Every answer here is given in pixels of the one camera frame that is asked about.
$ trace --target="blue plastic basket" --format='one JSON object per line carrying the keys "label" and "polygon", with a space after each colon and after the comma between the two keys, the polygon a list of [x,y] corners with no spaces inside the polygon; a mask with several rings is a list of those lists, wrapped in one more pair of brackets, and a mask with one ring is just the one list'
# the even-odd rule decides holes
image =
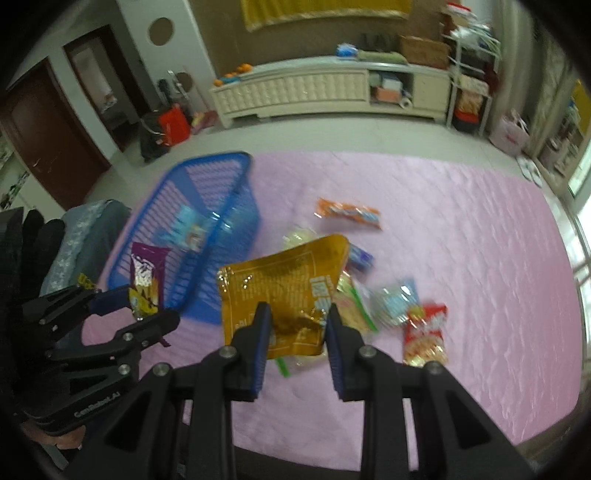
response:
{"label": "blue plastic basket", "polygon": [[172,168],[137,216],[108,275],[109,288],[129,283],[131,244],[157,245],[182,205],[211,218],[200,252],[172,249],[166,260],[164,306],[195,320],[220,323],[221,300],[216,274],[220,267],[243,261],[259,224],[248,184],[250,155],[243,152],[191,158]]}

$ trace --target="slippers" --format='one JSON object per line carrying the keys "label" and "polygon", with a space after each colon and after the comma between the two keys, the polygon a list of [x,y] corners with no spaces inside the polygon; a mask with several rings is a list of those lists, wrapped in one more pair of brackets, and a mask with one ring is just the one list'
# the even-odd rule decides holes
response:
{"label": "slippers", "polygon": [[527,161],[527,168],[530,171],[532,181],[540,188],[542,188],[542,175],[533,160]]}
{"label": "slippers", "polygon": [[531,160],[528,160],[525,157],[517,157],[517,163],[519,164],[519,168],[521,169],[521,173],[523,174],[525,179],[529,181],[534,181],[533,177],[531,176],[531,170],[528,168],[529,161]]}

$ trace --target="white tv cabinet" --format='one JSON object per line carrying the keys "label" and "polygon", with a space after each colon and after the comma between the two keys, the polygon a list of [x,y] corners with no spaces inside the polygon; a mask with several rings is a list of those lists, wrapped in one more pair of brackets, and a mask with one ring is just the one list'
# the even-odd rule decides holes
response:
{"label": "white tv cabinet", "polygon": [[[372,100],[370,72],[400,73],[411,79],[405,82],[405,88],[412,93],[412,107]],[[311,57],[256,66],[241,75],[240,82],[212,87],[210,93],[225,128],[232,126],[233,119],[247,115],[269,118],[330,112],[390,113],[443,121],[450,85],[447,70]]]}

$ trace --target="pink bag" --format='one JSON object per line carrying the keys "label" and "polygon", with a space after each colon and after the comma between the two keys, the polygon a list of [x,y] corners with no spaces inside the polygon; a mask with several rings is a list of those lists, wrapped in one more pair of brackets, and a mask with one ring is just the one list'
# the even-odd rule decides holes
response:
{"label": "pink bag", "polygon": [[530,135],[525,122],[512,110],[499,120],[489,139],[496,148],[510,157],[516,157],[525,147]]}

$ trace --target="paper towel roll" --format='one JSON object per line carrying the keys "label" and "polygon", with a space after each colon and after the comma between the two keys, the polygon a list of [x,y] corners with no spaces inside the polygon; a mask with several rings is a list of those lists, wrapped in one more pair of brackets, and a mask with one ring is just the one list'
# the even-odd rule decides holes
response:
{"label": "paper towel roll", "polygon": [[400,100],[399,105],[402,108],[412,108],[413,107],[413,103],[410,101],[410,98],[408,98],[408,97],[404,97],[402,100]]}

